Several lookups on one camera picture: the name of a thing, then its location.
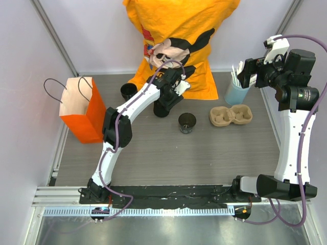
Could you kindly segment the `black cup from stack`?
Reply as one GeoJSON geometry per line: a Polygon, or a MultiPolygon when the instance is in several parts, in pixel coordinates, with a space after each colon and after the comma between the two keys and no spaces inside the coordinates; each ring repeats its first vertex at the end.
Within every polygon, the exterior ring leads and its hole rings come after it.
{"type": "Polygon", "coordinates": [[[191,133],[196,125],[196,117],[191,113],[183,113],[178,118],[180,131],[184,134],[191,133]]]}

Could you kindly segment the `orange paper bag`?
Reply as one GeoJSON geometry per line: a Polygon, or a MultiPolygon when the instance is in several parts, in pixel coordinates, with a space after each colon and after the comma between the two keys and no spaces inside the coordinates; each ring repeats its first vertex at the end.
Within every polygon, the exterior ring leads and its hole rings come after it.
{"type": "Polygon", "coordinates": [[[48,78],[64,87],[60,102],[59,117],[83,144],[103,141],[105,104],[92,77],[69,78],[66,84],[48,78]]]}

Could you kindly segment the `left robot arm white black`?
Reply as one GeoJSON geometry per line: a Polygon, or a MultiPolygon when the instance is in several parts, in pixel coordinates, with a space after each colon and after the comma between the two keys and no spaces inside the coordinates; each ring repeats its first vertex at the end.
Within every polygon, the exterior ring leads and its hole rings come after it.
{"type": "Polygon", "coordinates": [[[121,151],[130,143],[132,123],[150,104],[157,117],[166,117],[170,110],[183,100],[183,93],[190,89],[184,68],[158,69],[148,77],[141,89],[132,83],[121,87],[125,103],[109,107],[103,121],[103,149],[96,171],[81,188],[81,204],[105,203],[112,191],[110,184],[115,163],[121,151]]]}

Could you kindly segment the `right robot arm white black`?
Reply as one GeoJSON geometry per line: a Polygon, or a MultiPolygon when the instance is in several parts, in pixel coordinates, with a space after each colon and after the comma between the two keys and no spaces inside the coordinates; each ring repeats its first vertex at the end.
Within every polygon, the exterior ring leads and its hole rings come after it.
{"type": "Polygon", "coordinates": [[[276,91],[283,135],[274,175],[236,176],[230,190],[235,201],[241,202],[254,195],[294,202],[316,197],[317,187],[310,184],[308,171],[310,134],[315,116],[305,122],[311,111],[317,112],[314,105],[319,99],[319,91],[308,86],[315,61],[313,52],[301,49],[276,54],[271,61],[264,58],[245,60],[238,75],[242,87],[248,87],[250,77],[256,75],[256,87],[269,86],[276,91]]]}

